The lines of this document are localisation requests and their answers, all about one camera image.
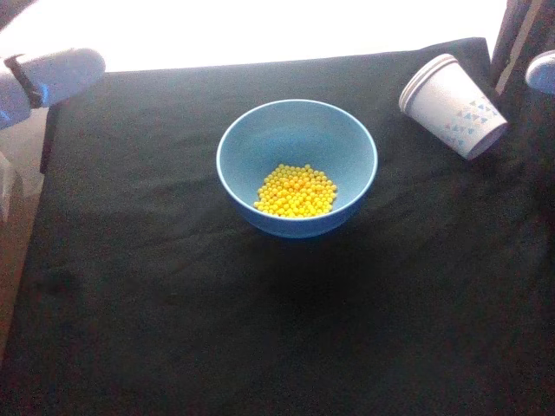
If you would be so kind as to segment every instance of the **black tablecloth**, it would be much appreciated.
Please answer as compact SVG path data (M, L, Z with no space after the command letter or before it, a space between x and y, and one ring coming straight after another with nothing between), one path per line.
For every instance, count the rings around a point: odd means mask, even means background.
M555 106L531 99L549 117L510 120L466 162L397 106L445 52L491 93L486 42L470 39L111 74L64 103L4 356L4 414L555 410ZM215 169L225 129L285 98L352 113L380 160L361 212L305 241L253 229Z

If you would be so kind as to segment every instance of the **black cloth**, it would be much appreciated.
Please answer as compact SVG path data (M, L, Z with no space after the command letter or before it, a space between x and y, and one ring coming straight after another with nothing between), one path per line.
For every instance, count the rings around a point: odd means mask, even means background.
M553 412L553 123L510 120L465 161L397 105L441 53L492 93L486 42L468 39L110 74L65 102L4 414ZM379 154L361 211L304 241L247 224L215 168L225 129L285 98L352 113Z

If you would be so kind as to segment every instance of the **cup rim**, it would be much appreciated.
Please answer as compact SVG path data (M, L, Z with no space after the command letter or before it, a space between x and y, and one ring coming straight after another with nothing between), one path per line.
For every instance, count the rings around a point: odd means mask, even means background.
M401 96L399 97L399 108L401 111L406 114L410 102L414 99L416 93L420 91L426 81L441 68L451 63L459 63L459 61L450 54L442 54L436 56L433 60L420 68L401 92Z
M342 206L341 208L339 208L337 211L331 211L328 212L326 214L323 215L319 215L317 217L310 217L310 218L283 218L283 217L276 217L275 215L271 215L271 214L266 214L265 212L261 212L257 209L255 209L253 206L248 205L245 201L243 201L241 198L239 198L237 195L235 195L235 192L232 191L232 189L230 188L230 186L227 184L227 182L225 181L224 175L222 173L222 169L221 169L221 164L220 164L220 159L221 159L221 151L222 151L222 147L224 145L225 139L229 136L230 131L239 123L241 122L243 119L245 119L246 117L248 117L249 115L251 115L252 113L254 113L255 111L258 111L261 108L264 107L269 107L269 106L275 106L275 105L279 105L279 104L284 104L287 102L307 102L310 104L316 104L318 106L323 106L323 107L328 107L331 108L335 111L338 111L339 113L346 115L348 118L352 119L361 129L362 131L366 134L366 136L369 139L369 143L370 146L372 147L372 153L374 154L374 166L372 168L372 172L370 173L369 176L369 180L367 181L366 185L363 187L363 189L354 197L352 198L352 200L350 200L347 204L345 204L344 206ZM320 220L322 218L328 218L331 216L335 216L340 214L342 211L345 211L347 209L349 209L349 207L351 207L353 204L355 204L365 193L366 191L370 188L370 185L372 185L372 182L374 182L375 179L375 174L377 172L378 169L378 152L377 149L375 147L375 143L374 143L374 139L372 138L372 135L369 133L368 129L352 114L347 113L345 110L342 110L339 107L336 106L332 106L331 104L328 104L326 102L321 102L321 101L314 101L314 100L305 100L305 99L289 99L289 100L278 100L278 101L272 101L272 102L267 102L265 104L262 104L261 106L258 107L254 107L251 110L247 111L246 113L240 115L226 130L224 135L222 136L221 140L219 141L219 145L218 145L218 151L216 152L216 169L218 171L218 176L219 176L219 181L222 183L222 185L224 186L225 190L227 191L227 193L229 195L231 195L231 197L233 199L235 199L235 201L237 201L240 205L242 205L244 208L246 208L247 210L254 212L258 215L261 215L263 217L266 218L271 218L271 219L277 219L277 220L283 220L283 221L314 221L314 220Z

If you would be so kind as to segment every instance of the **pile of yellow beads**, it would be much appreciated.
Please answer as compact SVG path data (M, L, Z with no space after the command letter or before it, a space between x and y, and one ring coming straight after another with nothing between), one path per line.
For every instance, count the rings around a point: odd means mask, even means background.
M327 214L336 198L337 186L322 171L279 165L264 179L254 207L286 218L309 218Z

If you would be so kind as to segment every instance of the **paper cup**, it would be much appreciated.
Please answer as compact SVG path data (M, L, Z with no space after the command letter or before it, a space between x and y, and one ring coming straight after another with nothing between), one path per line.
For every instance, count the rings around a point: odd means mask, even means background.
M403 89L399 107L465 159L481 155L507 128L505 118L449 54L416 73Z

